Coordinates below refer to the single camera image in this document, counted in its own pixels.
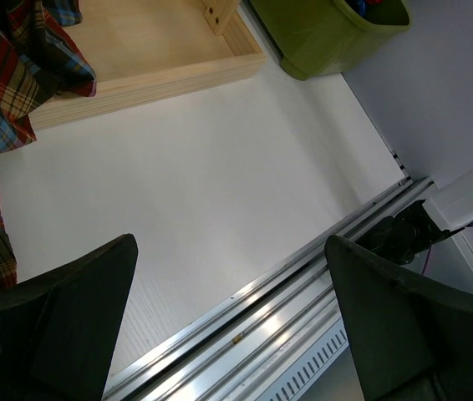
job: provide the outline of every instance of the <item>green plastic container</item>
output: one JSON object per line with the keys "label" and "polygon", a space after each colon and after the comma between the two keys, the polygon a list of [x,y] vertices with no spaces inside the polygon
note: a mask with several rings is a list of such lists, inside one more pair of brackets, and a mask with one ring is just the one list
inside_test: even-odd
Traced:
{"label": "green plastic container", "polygon": [[360,17],[345,0],[251,0],[296,79],[346,71],[411,26],[402,0],[383,0]]}

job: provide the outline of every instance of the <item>wooden frame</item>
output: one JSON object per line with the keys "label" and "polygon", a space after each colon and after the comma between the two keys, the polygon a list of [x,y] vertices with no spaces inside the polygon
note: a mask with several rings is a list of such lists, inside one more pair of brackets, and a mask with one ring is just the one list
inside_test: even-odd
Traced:
{"label": "wooden frame", "polygon": [[206,0],[204,3],[206,3],[207,22],[216,35],[221,35],[237,12],[240,0]]}
{"label": "wooden frame", "polygon": [[[33,127],[106,114],[254,75],[264,53],[233,0],[84,0],[84,21],[66,28],[98,76],[93,98],[49,100]],[[209,7],[223,32],[211,29]]]}

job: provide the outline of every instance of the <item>vent slot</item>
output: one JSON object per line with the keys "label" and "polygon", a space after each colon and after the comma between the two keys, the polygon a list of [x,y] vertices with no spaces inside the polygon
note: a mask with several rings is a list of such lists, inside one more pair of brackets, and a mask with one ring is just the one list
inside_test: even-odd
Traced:
{"label": "vent slot", "polygon": [[348,338],[341,329],[332,334],[331,337],[328,336],[327,342],[317,344],[320,348],[316,350],[316,353],[309,355],[307,359],[301,362],[298,361],[300,368],[297,372],[292,371],[290,373],[292,377],[285,378],[285,380],[288,380],[285,384],[275,388],[276,393],[271,393],[274,398],[270,398],[270,401],[290,401],[293,399],[316,374],[321,373],[323,366],[347,341]]}

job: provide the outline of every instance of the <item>metal track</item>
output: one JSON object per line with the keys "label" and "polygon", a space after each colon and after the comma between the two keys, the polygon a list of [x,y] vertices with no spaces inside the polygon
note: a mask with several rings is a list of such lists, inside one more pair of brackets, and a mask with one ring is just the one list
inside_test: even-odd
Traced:
{"label": "metal track", "polygon": [[386,191],[114,376],[103,400],[299,398],[348,346],[325,241],[356,240],[431,185],[406,180]]}

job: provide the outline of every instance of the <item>white panel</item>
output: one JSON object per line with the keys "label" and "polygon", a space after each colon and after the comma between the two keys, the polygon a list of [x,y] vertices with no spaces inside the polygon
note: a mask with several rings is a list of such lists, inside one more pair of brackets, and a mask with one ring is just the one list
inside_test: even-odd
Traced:
{"label": "white panel", "polygon": [[254,79],[46,129],[0,155],[20,280],[131,232],[111,373],[403,178],[341,75]]}
{"label": "white panel", "polygon": [[423,205],[441,230],[458,230],[473,221],[473,169],[440,189]]}

